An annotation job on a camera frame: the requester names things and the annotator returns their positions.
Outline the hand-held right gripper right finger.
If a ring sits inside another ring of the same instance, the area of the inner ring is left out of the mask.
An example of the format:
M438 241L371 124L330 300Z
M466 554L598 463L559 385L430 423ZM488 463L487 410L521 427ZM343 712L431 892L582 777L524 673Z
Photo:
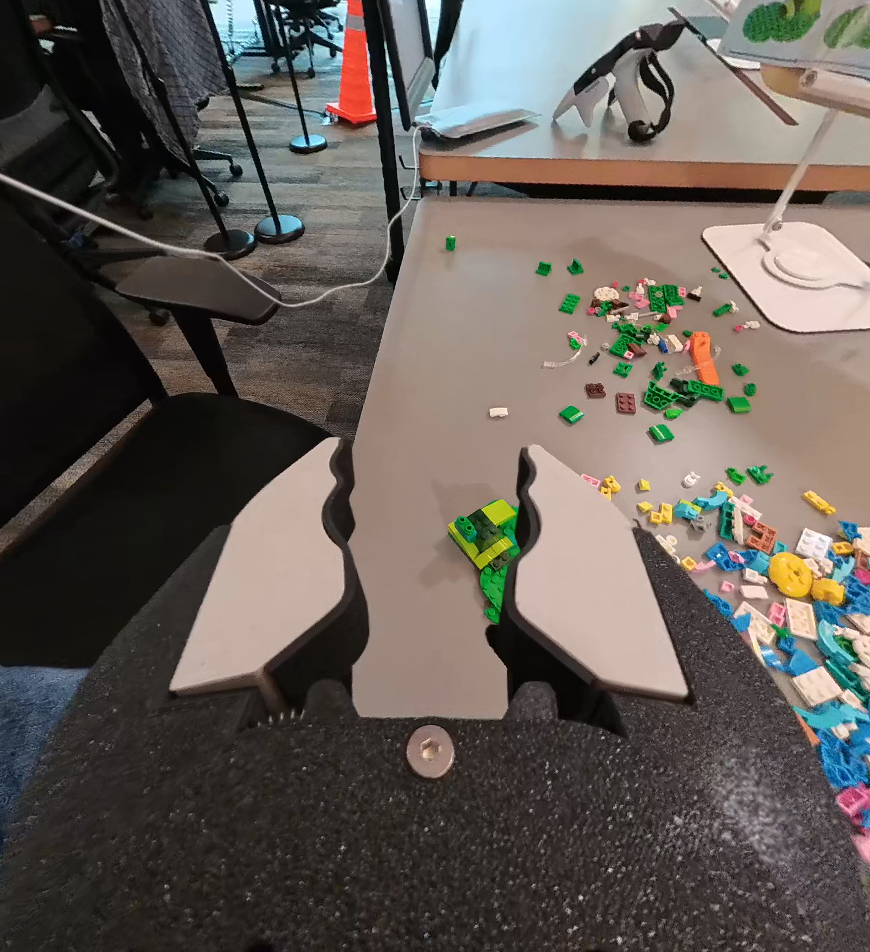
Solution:
M516 483L519 553L486 636L508 702L545 685L555 716L618 721L615 697L688 706L692 688L639 542L651 541L597 489L540 445Z

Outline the green toy brick model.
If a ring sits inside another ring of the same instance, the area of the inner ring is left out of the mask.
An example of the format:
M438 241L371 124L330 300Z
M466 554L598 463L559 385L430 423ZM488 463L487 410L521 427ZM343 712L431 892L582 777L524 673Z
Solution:
M519 510L503 499L495 500L448 524L448 535L475 566L486 600L485 617L500 623L507 574L520 553L516 539Z

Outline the pile of colourful toy bricks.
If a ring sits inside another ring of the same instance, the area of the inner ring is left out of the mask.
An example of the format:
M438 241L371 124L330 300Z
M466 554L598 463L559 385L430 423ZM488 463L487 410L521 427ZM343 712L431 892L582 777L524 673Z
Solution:
M701 589L791 707L870 888L870 528L813 492L806 522L762 508L766 467L679 498L635 485L635 522Z

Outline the instruction booklet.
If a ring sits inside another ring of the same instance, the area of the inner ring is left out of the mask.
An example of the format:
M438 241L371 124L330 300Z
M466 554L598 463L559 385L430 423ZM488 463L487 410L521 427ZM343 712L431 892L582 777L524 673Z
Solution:
M743 1L717 52L870 81L870 1Z

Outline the orange brick separator tool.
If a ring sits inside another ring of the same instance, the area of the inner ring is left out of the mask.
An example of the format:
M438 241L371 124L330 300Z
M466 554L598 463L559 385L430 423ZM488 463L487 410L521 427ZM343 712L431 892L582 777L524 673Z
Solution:
M714 347L710 334L706 331L694 331L689 343L697 379L703 385L719 387L720 381L714 363Z

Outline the scatter of green toy bricks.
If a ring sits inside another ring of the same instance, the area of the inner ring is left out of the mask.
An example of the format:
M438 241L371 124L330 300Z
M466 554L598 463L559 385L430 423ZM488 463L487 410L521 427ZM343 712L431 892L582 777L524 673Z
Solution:
M728 469L766 467L753 447L754 381L722 337L735 323L735 293L713 268L694 289L673 271L618 253L600 240L543 241L478 233L452 224L446 247L419 272L431 307L431 373L419 440L430 475L453 498L475 487L513 487L522 447L538 444L576 472L612 475L625 486L645 478L658 492L693 471L702 487ZM696 376L689 339L710 334L719 387ZM574 363L568 338L587 346ZM606 398L587 399L602 383ZM637 397L619 415L619 391ZM489 408L509 416L490 419Z

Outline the black mesh office chair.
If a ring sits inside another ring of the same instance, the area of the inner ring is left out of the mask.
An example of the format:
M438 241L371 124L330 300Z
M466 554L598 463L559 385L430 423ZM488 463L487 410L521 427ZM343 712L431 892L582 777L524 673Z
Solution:
M0 665L88 668L205 537L328 437L233 396L170 396L0 185L0 529L151 409L0 553Z

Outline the black stanchion pole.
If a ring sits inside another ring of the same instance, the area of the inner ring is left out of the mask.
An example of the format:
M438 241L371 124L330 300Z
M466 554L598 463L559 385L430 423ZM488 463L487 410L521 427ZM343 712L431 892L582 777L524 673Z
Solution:
M238 116L243 137L249 149L250 157L262 188L266 207L269 211L269 215L255 225L254 236L257 242L261 244L288 244L302 237L305 232L305 226L298 217L293 215L281 215L276 209L270 185L263 169L261 156L240 97L236 76L227 59L227 54L217 31L210 4L208 1L200 1L199 4L207 24L208 33L215 47L222 74L227 83L230 98Z
M298 82L296 78L295 66L293 64L293 54L290 48L289 40L284 37L282 40L284 54L286 59L286 68L289 75L289 80L291 84L291 89L293 90L293 95L295 99L296 110L298 113L299 125L301 132L299 135L294 137L289 143L290 151L300 154L300 155L310 155L319 151L322 151L327 148L328 143L325 138L318 133L310 133L306 123L306 113L301 103L301 98L298 90Z
M257 245L255 237L253 237L253 235L251 235L249 232L243 230L237 230L236 232L229 232L227 230L225 221L220 213L220 207L216 202L216 194L211 194L211 189L209 188L207 180L200 171L193 152L190 149L185 136L183 135L177 117L172 109L170 99L167 94L167 89L162 79L158 76L151 65L146 55L145 48L142 45L142 41L134 29L133 23L130 20L122 2L116 1L115 6L119 11L119 17L121 18L128 36L139 56L143 73L151 89L153 89L153 91L156 93L161 108L166 114L167 122L171 126L174 137L179 146L179 150L185 158L187 171L190 177L198 184L207 208L210 210L216 223L217 233L212 233L204 241L204 250L211 255L216 255L224 259L225 261L232 261L251 254Z

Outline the white acrylic stand base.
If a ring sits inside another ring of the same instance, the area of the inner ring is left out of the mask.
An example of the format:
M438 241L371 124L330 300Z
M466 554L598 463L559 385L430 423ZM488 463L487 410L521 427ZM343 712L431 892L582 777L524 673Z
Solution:
M763 224L719 225L702 233L762 316L796 333L870 330L870 266L824 228L786 225L783 214L834 120L870 119L870 80L815 67L762 65L766 86L825 109L783 192Z

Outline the grey wooden-edged table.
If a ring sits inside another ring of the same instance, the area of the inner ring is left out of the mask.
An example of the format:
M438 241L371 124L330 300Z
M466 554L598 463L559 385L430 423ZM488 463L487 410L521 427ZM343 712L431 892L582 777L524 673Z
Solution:
M820 106L772 96L743 80L690 31L660 56L675 84L670 125L638 145L617 107L552 119L562 95L597 56L634 28L708 2L464 2L441 63L434 111L508 105L536 121L460 144L427 143L431 180L499 184L781 190L817 131Z

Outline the black metal pole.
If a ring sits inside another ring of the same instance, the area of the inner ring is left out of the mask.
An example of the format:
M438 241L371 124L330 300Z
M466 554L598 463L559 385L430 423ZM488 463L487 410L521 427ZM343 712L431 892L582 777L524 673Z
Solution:
M381 157L386 217L389 220L386 237L389 240L390 253L384 273L389 283L394 286L397 283L405 254L405 234L402 223L404 211L397 173L396 143L393 128L388 61L382 28L380 3L377 1L363 1L361 6L367 41L374 106L377 114L376 125Z

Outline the white flat device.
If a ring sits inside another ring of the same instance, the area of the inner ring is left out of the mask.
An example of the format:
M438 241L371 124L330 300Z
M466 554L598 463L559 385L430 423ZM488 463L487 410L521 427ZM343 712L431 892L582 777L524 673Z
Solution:
M414 126L423 135L442 142L460 142L514 125L535 122L539 114L500 101L454 106L420 116Z

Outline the spare hand-held gripper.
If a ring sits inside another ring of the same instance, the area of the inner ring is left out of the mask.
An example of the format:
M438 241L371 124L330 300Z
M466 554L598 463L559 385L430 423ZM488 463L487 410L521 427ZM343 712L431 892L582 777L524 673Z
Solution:
M685 23L671 21L639 27L628 33L589 65L566 90L552 119L576 110L591 126L597 103L619 105L627 135L636 144L659 136L669 125L675 100L672 78L658 61L658 54L672 48Z

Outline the orange traffic cone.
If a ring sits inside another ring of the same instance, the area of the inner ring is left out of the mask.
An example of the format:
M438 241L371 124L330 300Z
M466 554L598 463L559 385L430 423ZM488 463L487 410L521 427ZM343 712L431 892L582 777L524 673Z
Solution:
M330 119L347 125L375 123L377 114L371 87L369 51L360 1L346 2L342 73L337 99L325 107Z

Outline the grey checked garment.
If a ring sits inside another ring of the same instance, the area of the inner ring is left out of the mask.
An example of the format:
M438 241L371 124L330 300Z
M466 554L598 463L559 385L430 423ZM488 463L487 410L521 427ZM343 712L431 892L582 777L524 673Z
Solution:
M214 34L201 2L101 1L99 5L111 49L133 97L167 149L184 160L120 10L126 11L147 61L164 84L180 131L192 147L200 129L199 102L227 91Z

